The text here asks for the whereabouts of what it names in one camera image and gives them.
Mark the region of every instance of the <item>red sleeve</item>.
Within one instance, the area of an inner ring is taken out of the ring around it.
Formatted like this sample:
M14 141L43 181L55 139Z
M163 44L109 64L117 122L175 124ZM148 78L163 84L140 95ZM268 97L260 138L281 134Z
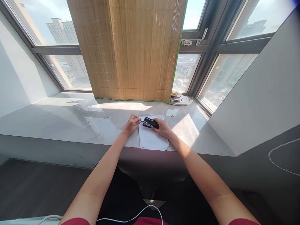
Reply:
M258 223L255 223L248 219L235 219L231 221L229 225L258 225Z
M72 218L67 220L66 222L63 222L61 225L90 225L90 223L83 218Z
M139 217L137 221L133 225L161 225L161 219L154 219L149 217Z

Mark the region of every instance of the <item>black stapler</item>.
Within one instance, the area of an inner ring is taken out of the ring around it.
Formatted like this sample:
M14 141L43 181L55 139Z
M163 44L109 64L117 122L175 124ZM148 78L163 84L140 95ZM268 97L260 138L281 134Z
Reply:
M154 127L154 128L159 129L158 123L155 120L150 119L148 117L145 117L145 121L140 120L140 122L143 123L144 127L148 127L148 128Z

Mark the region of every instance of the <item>window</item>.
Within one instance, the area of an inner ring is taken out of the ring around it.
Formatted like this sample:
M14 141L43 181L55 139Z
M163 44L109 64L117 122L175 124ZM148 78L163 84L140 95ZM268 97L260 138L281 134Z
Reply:
M204 8L205 0L188 0L187 10L184 17L183 29L198 29L201 14Z
M295 7L289 0L248 0L226 41L276 32Z
M212 113L223 102L257 54L219 55L198 98Z
M34 45L78 44L55 40L50 30L57 23L56 30L64 29L61 22L72 21L66 0L35 1L35 0L6 0L23 28L26 30Z
M82 55L44 56L66 90L92 90Z
M179 54L177 59L173 91L186 93L201 55Z
M191 45L179 48L173 90L211 116L296 6L188 0L182 39ZM67 0L0 0L0 11L61 91L91 91Z

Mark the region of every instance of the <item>white cable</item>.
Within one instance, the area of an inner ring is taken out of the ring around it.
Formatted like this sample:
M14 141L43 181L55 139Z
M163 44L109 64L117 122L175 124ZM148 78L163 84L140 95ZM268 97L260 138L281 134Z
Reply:
M144 211L146 208L148 208L149 206L153 206L154 208L156 208L154 205L148 205L146 206L142 211ZM163 225L163 216L162 214L160 213L160 210L158 208L156 208L160 214L160 217L162 218L162 225ZM102 218L102 219L99 219L99 220L110 220L110 221L114 221L114 222L120 222L120 223L126 223L126 222L129 222L129 221L132 221L134 220L139 214L137 214L134 218L132 218L131 220L128 220L128 221L119 221L119 220L114 220L114 219L108 219L108 218Z
M59 215L50 215L50 216L46 216L45 218L43 218L37 225L40 225L42 222L44 222L45 220L51 219L51 218L56 218L61 220L62 217Z
M284 170L284 171L286 171L286 172L289 172L289 173L295 174L295 175L297 175L297 176L300 176L300 174L298 174L298 173L294 173L294 172L292 172L292 171L289 171L289 170L286 170L286 169L280 167L279 165L277 165L276 163L274 163L273 160L271 159L271 153L274 152L274 150L276 150L276 149L278 149L278 148L280 148L280 147L282 147L282 146L285 146L285 145L287 145L287 144L290 144L290 143L299 141L299 140L300 140L300 138L295 139L295 140L290 141L290 142L287 142L287 143L284 143L284 144L282 144L282 145L279 145L279 146L277 146L276 148L273 148L273 149L269 152L269 154L268 154L268 157L269 157L269 160L271 161L271 163L273 163L273 164L274 164L275 166L277 166L279 169L282 169L282 170Z

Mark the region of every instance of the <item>rolled bamboo shade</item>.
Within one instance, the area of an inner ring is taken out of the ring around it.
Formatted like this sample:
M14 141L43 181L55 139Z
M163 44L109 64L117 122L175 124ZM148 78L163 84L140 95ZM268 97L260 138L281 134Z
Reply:
M169 102L186 0L68 0L94 96Z

